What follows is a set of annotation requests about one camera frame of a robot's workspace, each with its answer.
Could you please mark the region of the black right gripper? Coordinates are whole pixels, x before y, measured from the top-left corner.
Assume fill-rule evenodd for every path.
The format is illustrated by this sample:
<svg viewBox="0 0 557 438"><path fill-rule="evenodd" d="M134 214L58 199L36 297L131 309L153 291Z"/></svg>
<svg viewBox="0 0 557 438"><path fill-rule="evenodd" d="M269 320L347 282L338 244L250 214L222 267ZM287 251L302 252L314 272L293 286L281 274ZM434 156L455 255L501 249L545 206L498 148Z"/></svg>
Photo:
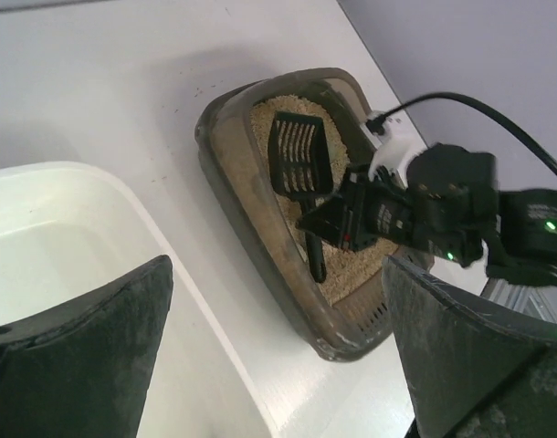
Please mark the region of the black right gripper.
<svg viewBox="0 0 557 438"><path fill-rule="evenodd" d="M348 168L338 195L303 214L296 227L353 252L380 239L426 254L442 252L433 233L416 221L414 202L400 179L387 169L377 169L370 180L366 168Z"/></svg>

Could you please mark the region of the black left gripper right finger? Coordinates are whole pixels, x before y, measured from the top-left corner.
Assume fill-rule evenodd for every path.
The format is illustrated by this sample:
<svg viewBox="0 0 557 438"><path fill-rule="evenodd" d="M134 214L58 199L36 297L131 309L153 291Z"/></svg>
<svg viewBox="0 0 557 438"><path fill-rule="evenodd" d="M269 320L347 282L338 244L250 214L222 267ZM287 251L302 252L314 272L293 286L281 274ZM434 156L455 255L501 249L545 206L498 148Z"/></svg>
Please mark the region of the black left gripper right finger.
<svg viewBox="0 0 557 438"><path fill-rule="evenodd" d="M557 437L557 324L400 258L384 293L415 418L409 437Z"/></svg>

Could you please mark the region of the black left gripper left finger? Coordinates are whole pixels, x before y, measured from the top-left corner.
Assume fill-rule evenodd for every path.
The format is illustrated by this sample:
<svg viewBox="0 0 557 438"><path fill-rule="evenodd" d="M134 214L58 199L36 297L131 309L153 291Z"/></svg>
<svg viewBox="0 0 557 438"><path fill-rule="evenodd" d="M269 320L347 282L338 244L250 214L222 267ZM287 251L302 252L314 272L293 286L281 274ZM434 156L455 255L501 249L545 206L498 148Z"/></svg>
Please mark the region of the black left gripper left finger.
<svg viewBox="0 0 557 438"><path fill-rule="evenodd" d="M0 326L0 437L134 437L173 295L159 255Z"/></svg>

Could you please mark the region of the black slotted litter scoop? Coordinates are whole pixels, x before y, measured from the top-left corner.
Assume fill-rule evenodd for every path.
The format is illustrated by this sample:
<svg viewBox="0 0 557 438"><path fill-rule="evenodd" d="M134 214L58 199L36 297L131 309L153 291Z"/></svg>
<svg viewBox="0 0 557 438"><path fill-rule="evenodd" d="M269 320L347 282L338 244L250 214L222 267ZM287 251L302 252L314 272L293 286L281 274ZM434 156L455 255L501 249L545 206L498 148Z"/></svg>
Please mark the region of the black slotted litter scoop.
<svg viewBox="0 0 557 438"><path fill-rule="evenodd" d="M300 206L303 214L333 191L330 155L323 119L278 111L268 137L272 188Z"/></svg>

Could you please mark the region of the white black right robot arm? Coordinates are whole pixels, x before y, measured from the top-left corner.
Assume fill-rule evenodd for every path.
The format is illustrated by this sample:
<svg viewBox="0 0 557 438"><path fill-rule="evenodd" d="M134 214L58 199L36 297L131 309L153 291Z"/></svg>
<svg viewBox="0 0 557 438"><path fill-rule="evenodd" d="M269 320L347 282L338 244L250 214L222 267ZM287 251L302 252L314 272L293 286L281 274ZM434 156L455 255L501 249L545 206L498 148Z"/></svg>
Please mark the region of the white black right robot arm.
<svg viewBox="0 0 557 438"><path fill-rule="evenodd" d="M512 285L557 287L557 191L499 191L487 152L438 143L408 163L405 187L383 165L351 165L297 227L341 250L383 238L463 268L484 259L488 277Z"/></svg>

